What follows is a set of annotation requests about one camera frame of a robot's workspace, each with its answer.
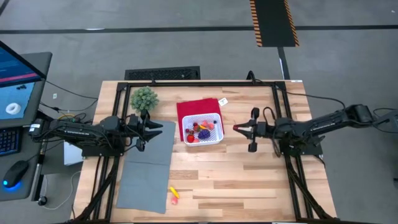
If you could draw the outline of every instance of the plastic basket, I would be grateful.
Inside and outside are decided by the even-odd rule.
[[[187,142],[188,133],[185,132],[186,129],[193,130],[193,124],[196,122],[201,124],[202,122],[207,121],[208,123],[213,123],[216,121],[214,125],[214,129],[210,131],[210,137],[207,139],[199,139],[200,142]],[[185,116],[182,118],[182,131],[184,135],[184,142],[188,146],[206,146],[211,144],[218,144],[224,138],[223,133],[223,125],[221,124],[221,117],[218,113],[208,113],[208,114],[196,114]],[[198,139],[198,132],[195,132],[194,137]]]

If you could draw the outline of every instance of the wooden tabletop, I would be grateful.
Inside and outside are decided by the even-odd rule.
[[[95,111],[94,123],[112,114],[117,81],[103,82]],[[305,93],[300,82],[286,81],[287,90]],[[113,201],[112,222],[271,222],[294,221],[294,212],[284,159],[274,154],[271,141],[257,139],[258,150],[248,152],[249,141],[233,131],[234,124],[250,119],[253,107],[274,108],[271,88],[256,87],[153,87],[159,105],[150,111],[151,119],[175,121],[176,103],[203,98],[227,98],[221,107],[224,139],[216,145],[187,147],[180,141],[178,123],[174,135],[174,148],[170,166],[169,186],[180,194],[178,205],[172,205],[167,195],[165,214],[116,208],[118,190],[123,172],[121,158]],[[123,105],[121,96],[119,111]],[[304,96],[289,95],[295,120],[311,119],[308,101]],[[134,113],[129,107],[127,114]],[[77,188],[74,209],[80,214],[88,205],[93,189],[98,158],[84,161]],[[313,156],[302,156],[309,191],[327,213],[336,216],[324,166]],[[300,208],[305,216],[302,194]],[[108,192],[103,197],[100,217],[104,217]]]

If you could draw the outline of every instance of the gray cloth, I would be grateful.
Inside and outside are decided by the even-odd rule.
[[[163,124],[162,134],[147,142],[145,151],[130,150],[124,158],[118,208],[166,212],[167,184],[174,145],[175,123]]]

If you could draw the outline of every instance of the small white label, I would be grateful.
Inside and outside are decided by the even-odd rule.
[[[226,100],[226,98],[222,98],[218,101],[218,103],[220,104],[220,106],[224,106],[225,104],[228,103],[228,100]]]

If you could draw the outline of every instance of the monitor screen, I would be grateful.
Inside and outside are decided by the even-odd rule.
[[[10,54],[8,49],[0,47],[0,87],[41,80],[42,77],[26,63]]]

